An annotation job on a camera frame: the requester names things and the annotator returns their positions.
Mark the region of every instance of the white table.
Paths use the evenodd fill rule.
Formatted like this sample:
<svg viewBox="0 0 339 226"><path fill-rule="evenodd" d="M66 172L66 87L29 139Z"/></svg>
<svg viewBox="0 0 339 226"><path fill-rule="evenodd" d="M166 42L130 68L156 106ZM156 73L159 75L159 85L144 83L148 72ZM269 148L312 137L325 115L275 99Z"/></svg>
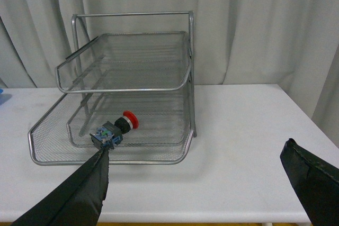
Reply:
<svg viewBox="0 0 339 226"><path fill-rule="evenodd" d="M5 89L0 221L13 221L78 166L38 166L27 132L61 95ZM194 138L172 166L110 166L101 222L309 222L279 155L294 138L339 167L339 150L277 85L196 86Z"/></svg>

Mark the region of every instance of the metal frame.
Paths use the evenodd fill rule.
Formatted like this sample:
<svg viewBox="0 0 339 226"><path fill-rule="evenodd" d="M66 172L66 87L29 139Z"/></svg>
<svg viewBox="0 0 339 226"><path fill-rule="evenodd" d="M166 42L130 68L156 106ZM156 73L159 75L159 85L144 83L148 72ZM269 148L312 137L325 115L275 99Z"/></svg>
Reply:
<svg viewBox="0 0 339 226"><path fill-rule="evenodd" d="M72 32L73 32L73 40L74 40L74 48L75 50L79 49L79 41L78 41L78 33L77 33L77 25L76 21L79 19L80 25L82 27L82 30L84 32L85 38L87 39L87 42L90 42L90 37L88 35L88 31L86 29L86 24L84 18L86 17L115 17L115 16L145 16L145 15L188 15L188 22L189 22L189 44L190 44L190 59L191 62L189 63L190 65L190 70L189 70L189 76L190 76L190 82L192 83L191 86L191 96L192 96L192 106L191 106L191 121L192 121L192 129L194 130L193 136L197 136L197 129L195 127L195 105L194 105L194 14L193 11L182 11L182 12L140 12L140 13L108 13L108 14L74 14L72 16ZM78 70L81 71L81 62L80 59L77 59L77 68ZM173 91L176 89L181 88L185 82L187 81L187 77L185 76L185 79L181 83L181 85L177 88L173 89L147 89L147 90L142 90L142 89L121 89L121 90L105 90L105 91L97 91L97 92L121 92L121 91Z"/></svg>
<svg viewBox="0 0 339 226"><path fill-rule="evenodd" d="M155 164L163 164L163 165L171 165L171 164L177 164L181 162L187 155L188 149L191 144L192 137L197 136L196 126L195 126L195 110L194 110L194 36L193 36L193 29L194 29L194 18L193 18L193 11L184 11L184 12L150 12L150 13L114 13L114 14L74 14L72 16L72 32L73 32L73 40L74 40L74 47L76 52L74 52L72 55L70 55L67 60L71 61L77 53L82 52L90 45L92 45L97 38L94 38L92 41L90 40L90 37L88 35L88 31L86 29L86 24L84 18L86 17L105 17L105 16L138 16L138 15L188 15L189 16L189 66L186 71L185 77L183 81L181 82L180 86L177 88L170 88L170 89L111 89L111 90L105 90L105 91L95 91L95 92L120 92L120 91L173 91L181 88L186 82L189 82L188 92L189 92L189 114L190 114L190 126L191 130L187 137L187 145L184 150L184 154L181 158L175 161L110 161L110 164L149 164L149 165L155 165ZM79 19L80 25L82 27L82 30L84 32L85 38L87 40L87 44L84 45L79 49L79 42L78 42L78 32L77 32L77 25L76 21ZM76 66L78 71L82 71L81 67L81 60L80 58L76 59ZM56 77L57 80L60 82L60 77L56 69ZM64 93L72 93L64 91L60 88L60 83L57 83L58 88L64 92ZM82 102L81 106L85 107L86 115L89 116L89 110L86 98L91 96L93 91L81 91L82 93ZM37 160L35 152L34 152L34 141L33 141L33 132L39 126L39 124L51 113L51 111L65 98L67 94L64 94L52 107L51 109L44 114L44 116L31 128L31 130L28 133L28 140L29 140L29 148L30 148L30 155L32 160L38 164L38 165L81 165L84 163L84 161L50 161L50 162L40 162Z"/></svg>

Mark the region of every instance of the wire mesh tray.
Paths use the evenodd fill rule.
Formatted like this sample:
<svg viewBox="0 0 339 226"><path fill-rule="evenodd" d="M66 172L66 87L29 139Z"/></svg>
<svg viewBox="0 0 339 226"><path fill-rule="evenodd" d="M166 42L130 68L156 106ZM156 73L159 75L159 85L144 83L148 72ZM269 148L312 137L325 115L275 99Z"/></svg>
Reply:
<svg viewBox="0 0 339 226"><path fill-rule="evenodd" d="M103 34L56 68L64 93L172 91L191 70L186 32Z"/></svg>
<svg viewBox="0 0 339 226"><path fill-rule="evenodd" d="M110 150L110 164L175 164L184 159L193 136L191 83L170 92L65 94L29 132L30 153L39 165L82 164L97 149L90 133L124 110L140 126Z"/></svg>

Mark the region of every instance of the curtain fold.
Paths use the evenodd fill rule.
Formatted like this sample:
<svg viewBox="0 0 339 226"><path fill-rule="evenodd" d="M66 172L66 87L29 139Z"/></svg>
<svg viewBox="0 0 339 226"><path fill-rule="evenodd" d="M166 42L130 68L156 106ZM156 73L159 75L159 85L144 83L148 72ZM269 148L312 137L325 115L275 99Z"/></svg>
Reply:
<svg viewBox="0 0 339 226"><path fill-rule="evenodd" d="M74 13L184 10L195 13L197 84L278 83L339 146L339 0L0 0L0 87L55 87ZM86 24L91 37L187 29L167 16Z"/></svg>

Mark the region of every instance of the lower mesh tray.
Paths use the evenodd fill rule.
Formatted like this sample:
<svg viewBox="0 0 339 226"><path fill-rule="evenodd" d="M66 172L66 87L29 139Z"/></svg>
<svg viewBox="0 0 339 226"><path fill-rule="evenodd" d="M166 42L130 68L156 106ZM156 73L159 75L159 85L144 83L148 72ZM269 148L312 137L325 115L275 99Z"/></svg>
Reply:
<svg viewBox="0 0 339 226"><path fill-rule="evenodd" d="M171 92L66 94L30 130L31 157L39 165L82 164L97 151L90 133L129 110L139 128L110 150L110 164L175 164L193 136L191 107L187 84Z"/></svg>

